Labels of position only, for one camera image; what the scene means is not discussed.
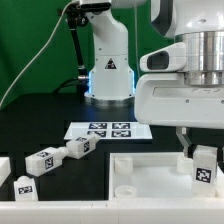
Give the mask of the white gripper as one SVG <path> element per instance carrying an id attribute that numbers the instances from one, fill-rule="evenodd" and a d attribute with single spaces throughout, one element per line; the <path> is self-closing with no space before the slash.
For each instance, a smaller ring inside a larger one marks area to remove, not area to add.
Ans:
<path id="1" fill-rule="evenodd" d="M 224 129 L 224 87 L 194 87 L 178 73 L 143 75 L 136 86 L 135 118 L 139 123 L 175 126 L 188 156 L 189 129 Z"/>

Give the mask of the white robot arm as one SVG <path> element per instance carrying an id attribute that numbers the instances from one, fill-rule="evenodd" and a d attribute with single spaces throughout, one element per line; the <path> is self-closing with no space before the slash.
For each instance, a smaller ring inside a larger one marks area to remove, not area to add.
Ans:
<path id="1" fill-rule="evenodd" d="M 185 147 L 186 129 L 224 129 L 224 0 L 150 0 L 153 28 L 174 43 L 140 59 L 145 74 L 134 82 L 126 27 L 112 8 L 145 0 L 90 0 L 95 65 L 87 101 L 135 103 L 138 122 L 175 126 Z"/>

